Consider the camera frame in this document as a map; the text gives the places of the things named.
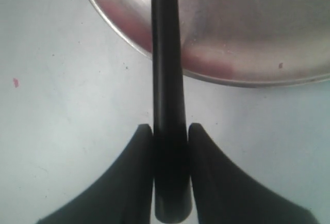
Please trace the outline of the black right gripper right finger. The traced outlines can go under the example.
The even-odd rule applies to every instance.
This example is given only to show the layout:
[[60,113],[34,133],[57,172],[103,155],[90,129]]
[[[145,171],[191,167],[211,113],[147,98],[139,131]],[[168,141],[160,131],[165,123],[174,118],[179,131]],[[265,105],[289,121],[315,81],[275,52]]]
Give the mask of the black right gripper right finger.
[[199,123],[189,127],[191,181],[199,223],[317,223],[311,211],[258,183]]

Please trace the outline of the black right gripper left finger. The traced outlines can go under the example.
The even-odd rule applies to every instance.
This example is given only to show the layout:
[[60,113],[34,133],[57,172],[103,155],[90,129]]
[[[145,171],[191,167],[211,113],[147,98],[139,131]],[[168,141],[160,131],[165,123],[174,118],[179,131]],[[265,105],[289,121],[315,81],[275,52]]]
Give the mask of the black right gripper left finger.
[[39,223],[150,223],[153,134],[141,124],[109,167],[75,199]]

